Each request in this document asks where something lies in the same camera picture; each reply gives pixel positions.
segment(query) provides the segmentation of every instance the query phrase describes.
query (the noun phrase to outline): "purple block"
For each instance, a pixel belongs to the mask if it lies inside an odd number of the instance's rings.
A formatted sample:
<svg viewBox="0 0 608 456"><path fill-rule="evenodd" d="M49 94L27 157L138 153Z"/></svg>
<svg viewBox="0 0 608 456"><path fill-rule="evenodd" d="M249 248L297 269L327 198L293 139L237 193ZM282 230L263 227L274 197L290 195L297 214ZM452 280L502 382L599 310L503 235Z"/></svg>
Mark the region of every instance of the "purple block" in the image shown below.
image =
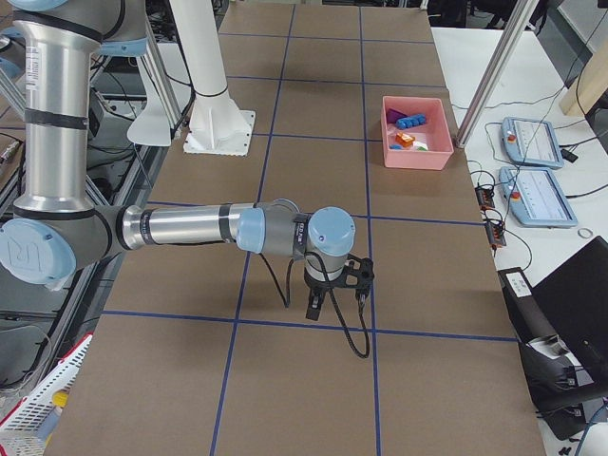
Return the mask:
<svg viewBox="0 0 608 456"><path fill-rule="evenodd" d="M395 109L390 109L387 111L387 123L396 124L399 119L403 119L407 117L408 114L404 114L403 112L399 112Z"/></svg>

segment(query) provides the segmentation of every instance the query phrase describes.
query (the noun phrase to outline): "white table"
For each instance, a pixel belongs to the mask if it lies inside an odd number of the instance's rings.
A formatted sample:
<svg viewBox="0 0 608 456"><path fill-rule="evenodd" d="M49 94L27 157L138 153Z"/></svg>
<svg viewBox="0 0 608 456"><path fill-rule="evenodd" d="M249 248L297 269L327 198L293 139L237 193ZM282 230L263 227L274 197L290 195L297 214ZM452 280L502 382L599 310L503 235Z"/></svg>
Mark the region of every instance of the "white table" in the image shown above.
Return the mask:
<svg viewBox="0 0 608 456"><path fill-rule="evenodd" d="M456 121L460 124L467 107L482 79L487 63L497 45L501 31L484 29L435 28L433 36L439 52L441 65L450 91ZM494 93L489 106L504 102L536 102L557 94L563 82L532 32L525 32L516 51L511 57ZM568 125L581 118L564 116L559 101L565 88L554 102L554 97L536 104L501 105L486 109L466 146L469 160L478 162L490 172L496 181L498 170L505 165L496 161L488 143L484 126L487 123L501 122L504 117L524 117L542 119L555 127ZM501 149L498 125L489 125L488 131L496 150L496 157L508 161ZM561 144L576 143L595 136L587 122L577 123L568 128L557 129ZM561 170L555 172L564 194L580 194L608 183L608 156L599 141L595 140L579 146L576 150L579 159L575 163L566 162ZM471 171L480 169L475 162L469 163ZM476 182L479 175L473 176ZM481 182L490 182L481 176ZM506 203L497 188L495 203L498 211L506 213ZM533 260L525 274L536 285L548 276L567 258L577 252L589 239L582 238L579 228L590 229L594 235L608 238L608 189L595 195L570 199L570 204L579 219L579 226L570 229L525 228L512 214L506 219L506 228L521 236L530 245ZM529 259L525 246L516 238L506 234L507 246L499 249L495 257L497 270L520 266L524 267ZM547 454L557 454L564 446L572 447L555 439L545 423L540 424ZM585 441L583 454L586 456L604 455L608 447L608 425L596 425Z"/></svg>

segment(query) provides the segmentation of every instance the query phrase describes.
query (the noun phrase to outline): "brown table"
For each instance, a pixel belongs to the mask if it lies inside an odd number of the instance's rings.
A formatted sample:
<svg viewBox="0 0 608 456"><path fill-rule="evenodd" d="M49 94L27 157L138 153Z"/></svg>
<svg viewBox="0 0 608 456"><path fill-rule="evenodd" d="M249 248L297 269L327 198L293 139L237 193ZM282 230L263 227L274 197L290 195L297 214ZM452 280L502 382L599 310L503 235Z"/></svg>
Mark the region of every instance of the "brown table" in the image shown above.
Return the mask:
<svg viewBox="0 0 608 456"><path fill-rule="evenodd" d="M176 142L150 205L353 213L353 252L377 275L372 355L352 354L329 303L304 318L301 264L285 310L234 246L142 249L46 455L543 455L464 152L441 172L382 163L382 95L439 97L455 131L426 16L235 3L220 41L233 98L257 112L249 155ZM352 295L338 299L356 326Z"/></svg>

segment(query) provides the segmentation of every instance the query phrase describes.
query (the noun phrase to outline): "pink bin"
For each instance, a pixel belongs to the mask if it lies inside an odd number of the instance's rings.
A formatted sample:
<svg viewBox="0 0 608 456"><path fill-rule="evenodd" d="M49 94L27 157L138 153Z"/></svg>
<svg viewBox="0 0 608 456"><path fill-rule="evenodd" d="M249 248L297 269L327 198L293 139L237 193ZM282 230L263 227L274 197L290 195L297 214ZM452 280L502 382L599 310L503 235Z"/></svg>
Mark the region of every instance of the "pink bin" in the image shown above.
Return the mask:
<svg viewBox="0 0 608 456"><path fill-rule="evenodd" d="M409 116L424 114L427 123L399 130L395 125L387 123L387 111L391 108ZM384 165L387 168L444 169L447 159L454 153L444 107L438 98L383 97L380 119ZM396 143L395 135L399 131L414 136L416 141L426 143L428 150L391 149L390 146Z"/></svg>

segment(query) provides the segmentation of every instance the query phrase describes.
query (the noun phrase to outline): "white basket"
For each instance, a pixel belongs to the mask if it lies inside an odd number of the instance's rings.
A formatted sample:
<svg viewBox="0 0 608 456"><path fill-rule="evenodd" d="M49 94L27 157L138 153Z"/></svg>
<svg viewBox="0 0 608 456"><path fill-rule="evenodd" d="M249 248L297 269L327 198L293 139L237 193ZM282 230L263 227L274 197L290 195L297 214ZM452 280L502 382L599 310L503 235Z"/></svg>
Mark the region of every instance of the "white basket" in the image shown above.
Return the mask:
<svg viewBox="0 0 608 456"><path fill-rule="evenodd" d="M69 391L83 364L92 334L87 334L31 393L0 421L0 456L40 456L45 442L36 431L54 409L53 394Z"/></svg>

